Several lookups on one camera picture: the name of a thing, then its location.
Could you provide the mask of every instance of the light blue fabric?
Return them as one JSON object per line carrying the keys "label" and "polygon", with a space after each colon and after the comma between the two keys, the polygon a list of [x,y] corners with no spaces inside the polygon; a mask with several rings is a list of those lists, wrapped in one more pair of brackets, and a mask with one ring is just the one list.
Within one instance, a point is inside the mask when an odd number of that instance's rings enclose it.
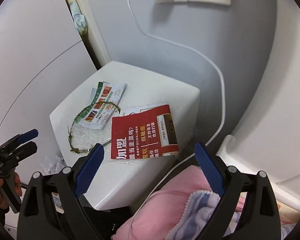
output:
{"label": "light blue fabric", "polygon": [[[166,240],[195,240],[207,224],[219,200],[218,194],[207,190],[198,190],[192,193],[180,222],[168,233]],[[234,212],[224,236],[234,232],[240,215],[241,212]],[[294,226],[295,224],[281,226],[281,240],[292,231]]]}

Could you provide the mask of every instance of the blue-gray wall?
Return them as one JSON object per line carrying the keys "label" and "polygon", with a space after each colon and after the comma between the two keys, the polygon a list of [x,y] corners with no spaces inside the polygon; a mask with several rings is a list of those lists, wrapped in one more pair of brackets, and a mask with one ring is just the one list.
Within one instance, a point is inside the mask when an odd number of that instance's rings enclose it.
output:
{"label": "blue-gray wall", "polygon": [[[142,36],[126,0],[89,0],[112,60],[139,66],[198,87],[201,101],[194,141],[207,141],[219,126],[220,84],[212,67],[197,55]],[[145,31],[206,54],[226,81],[226,124],[212,144],[218,148],[250,103],[266,67],[276,23],[276,0],[232,0],[230,7],[156,4],[132,0]]]}

